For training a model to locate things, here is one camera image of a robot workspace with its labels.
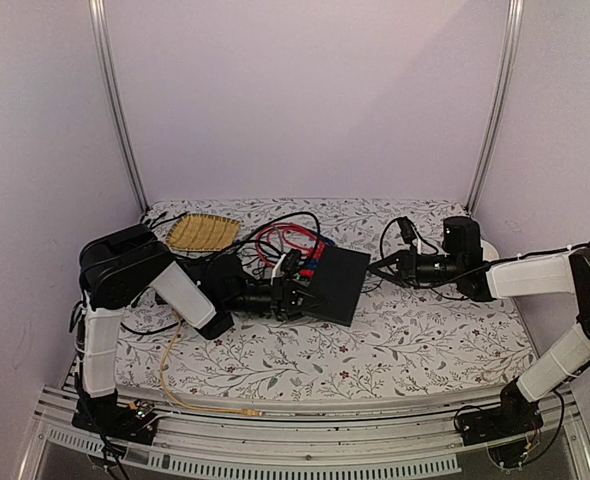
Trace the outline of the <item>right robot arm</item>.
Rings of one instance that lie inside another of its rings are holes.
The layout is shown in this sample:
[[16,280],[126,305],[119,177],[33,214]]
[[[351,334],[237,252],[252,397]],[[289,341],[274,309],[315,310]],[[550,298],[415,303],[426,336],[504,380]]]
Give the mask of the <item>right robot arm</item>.
[[395,285],[431,289],[453,284],[474,302],[509,300],[544,304],[562,299],[576,317],[523,373],[501,390],[500,404],[484,414],[465,414],[465,432],[495,430],[512,436],[540,425],[539,401],[590,365],[590,240],[554,250],[509,258],[485,256],[479,236],[454,239],[446,235],[440,254],[426,255],[410,246],[369,267],[370,273]]

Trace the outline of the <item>black network switch box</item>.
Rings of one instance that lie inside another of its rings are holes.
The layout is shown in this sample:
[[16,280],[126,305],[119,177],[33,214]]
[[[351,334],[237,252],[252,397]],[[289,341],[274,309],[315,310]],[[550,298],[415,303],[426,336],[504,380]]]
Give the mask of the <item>black network switch box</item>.
[[304,314],[349,327],[369,263],[368,253],[326,246],[309,284],[309,289],[318,302],[304,309]]

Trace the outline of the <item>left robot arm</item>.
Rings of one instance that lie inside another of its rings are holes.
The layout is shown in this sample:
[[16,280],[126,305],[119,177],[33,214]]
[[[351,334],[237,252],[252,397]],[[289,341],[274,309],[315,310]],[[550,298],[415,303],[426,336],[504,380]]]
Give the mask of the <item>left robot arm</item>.
[[129,227],[88,243],[79,255],[81,321],[72,321],[81,342],[81,386],[91,397],[83,410],[103,434],[123,426],[123,412],[106,397],[116,390],[114,366],[125,310],[151,289],[182,322],[215,340],[233,325],[235,312],[298,319],[324,304],[324,297],[294,277],[297,253],[286,254],[269,279],[248,274],[241,259],[181,259],[144,225]]

